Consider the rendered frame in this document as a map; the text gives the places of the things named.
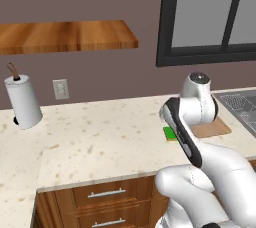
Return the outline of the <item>green sponge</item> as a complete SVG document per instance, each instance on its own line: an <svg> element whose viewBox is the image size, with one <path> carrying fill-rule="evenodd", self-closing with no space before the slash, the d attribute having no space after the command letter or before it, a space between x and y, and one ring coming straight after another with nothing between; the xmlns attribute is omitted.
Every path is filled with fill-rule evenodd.
<svg viewBox="0 0 256 228"><path fill-rule="evenodd" d="M177 140L176 135L173 132L171 127L165 126L163 128L163 131L164 131L164 134L165 134L165 137L166 137L167 141L176 141Z"/></svg>

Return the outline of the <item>light wooden cutting board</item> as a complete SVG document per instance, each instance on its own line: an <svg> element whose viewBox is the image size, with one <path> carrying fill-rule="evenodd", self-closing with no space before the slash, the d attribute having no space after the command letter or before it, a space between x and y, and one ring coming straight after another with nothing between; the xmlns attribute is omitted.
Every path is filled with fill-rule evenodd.
<svg viewBox="0 0 256 228"><path fill-rule="evenodd" d="M193 134L198 138L209 138L213 136L230 134L232 130L219 117L209 124L195 125L191 128Z"/></svg>

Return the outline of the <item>wooden drawer front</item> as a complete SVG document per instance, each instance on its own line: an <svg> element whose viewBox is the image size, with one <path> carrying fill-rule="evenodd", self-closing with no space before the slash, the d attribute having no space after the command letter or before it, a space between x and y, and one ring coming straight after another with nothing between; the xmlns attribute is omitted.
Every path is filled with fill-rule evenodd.
<svg viewBox="0 0 256 228"><path fill-rule="evenodd" d="M73 192L77 206L84 207L91 204L135 198L137 186L137 179L128 179L76 187Z"/></svg>
<svg viewBox="0 0 256 228"><path fill-rule="evenodd" d="M86 214L79 217L81 228L92 228L91 226L97 223L103 223L112 220L123 218L126 220L123 224L111 225L103 228L137 228L147 226L148 217L143 214L142 208L139 205L125 207L95 214Z"/></svg>

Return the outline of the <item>white paper towel roll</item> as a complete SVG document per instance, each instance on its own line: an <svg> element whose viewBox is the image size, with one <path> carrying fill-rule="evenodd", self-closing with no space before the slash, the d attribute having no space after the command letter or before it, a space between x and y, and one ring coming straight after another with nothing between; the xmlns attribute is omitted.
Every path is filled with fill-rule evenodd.
<svg viewBox="0 0 256 228"><path fill-rule="evenodd" d="M13 77L9 77L4 83L19 128L25 130L37 125L43 115L31 78L28 75L20 75L20 79L15 81Z"/></svg>

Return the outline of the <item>wooden cabinet run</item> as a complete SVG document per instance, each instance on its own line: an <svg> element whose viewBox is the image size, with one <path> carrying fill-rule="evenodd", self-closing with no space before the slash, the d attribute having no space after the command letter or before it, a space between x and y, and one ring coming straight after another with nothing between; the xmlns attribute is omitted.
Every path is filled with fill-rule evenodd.
<svg viewBox="0 0 256 228"><path fill-rule="evenodd" d="M137 228L154 228L165 213L168 198L159 194L153 176L134 178L138 180L135 198L97 203L78 207L73 190L62 189L40 192L37 196L34 222L32 228L81 228L79 217L108 210L139 205L148 217L148 225Z"/></svg>

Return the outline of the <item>steel sink basin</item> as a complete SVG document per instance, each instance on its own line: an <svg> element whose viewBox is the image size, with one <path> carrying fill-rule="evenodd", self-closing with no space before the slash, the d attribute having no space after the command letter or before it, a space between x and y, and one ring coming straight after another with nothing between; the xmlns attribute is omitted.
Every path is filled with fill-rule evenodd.
<svg viewBox="0 0 256 228"><path fill-rule="evenodd" d="M215 98L256 138L256 89L216 93Z"/></svg>

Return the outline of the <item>black framed window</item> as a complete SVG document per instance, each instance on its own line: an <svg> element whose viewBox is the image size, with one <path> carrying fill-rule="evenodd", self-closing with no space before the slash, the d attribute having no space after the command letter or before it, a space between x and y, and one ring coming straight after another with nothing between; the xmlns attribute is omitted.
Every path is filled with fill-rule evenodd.
<svg viewBox="0 0 256 228"><path fill-rule="evenodd" d="M161 0L158 67L256 60L256 0Z"/></svg>

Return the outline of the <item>dark paper towel holder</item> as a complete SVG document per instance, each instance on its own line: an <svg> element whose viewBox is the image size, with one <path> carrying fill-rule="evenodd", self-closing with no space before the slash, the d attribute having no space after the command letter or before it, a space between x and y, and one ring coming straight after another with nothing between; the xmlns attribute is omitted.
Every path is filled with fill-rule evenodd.
<svg viewBox="0 0 256 228"><path fill-rule="evenodd" d="M13 77L13 81L19 81L21 80L19 74L18 74L18 71L17 69L15 68L14 64L13 63L9 63L7 65L7 68L11 71L11 74L12 74L12 77ZM16 125L19 125L16 117L13 118L13 122L16 124Z"/></svg>

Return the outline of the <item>grey wall outlet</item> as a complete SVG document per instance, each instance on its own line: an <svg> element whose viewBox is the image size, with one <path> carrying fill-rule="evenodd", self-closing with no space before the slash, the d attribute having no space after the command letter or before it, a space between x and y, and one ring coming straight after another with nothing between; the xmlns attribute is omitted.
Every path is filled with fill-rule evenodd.
<svg viewBox="0 0 256 228"><path fill-rule="evenodd" d="M53 80L53 89L57 100L65 100L69 98L69 90L66 79Z"/></svg>

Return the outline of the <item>wooden wall shelf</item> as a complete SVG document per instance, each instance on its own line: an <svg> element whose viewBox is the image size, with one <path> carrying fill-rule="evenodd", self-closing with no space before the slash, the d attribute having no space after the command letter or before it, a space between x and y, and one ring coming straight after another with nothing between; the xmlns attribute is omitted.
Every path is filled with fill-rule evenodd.
<svg viewBox="0 0 256 228"><path fill-rule="evenodd" d="M123 20L0 24L0 55L137 48Z"/></svg>

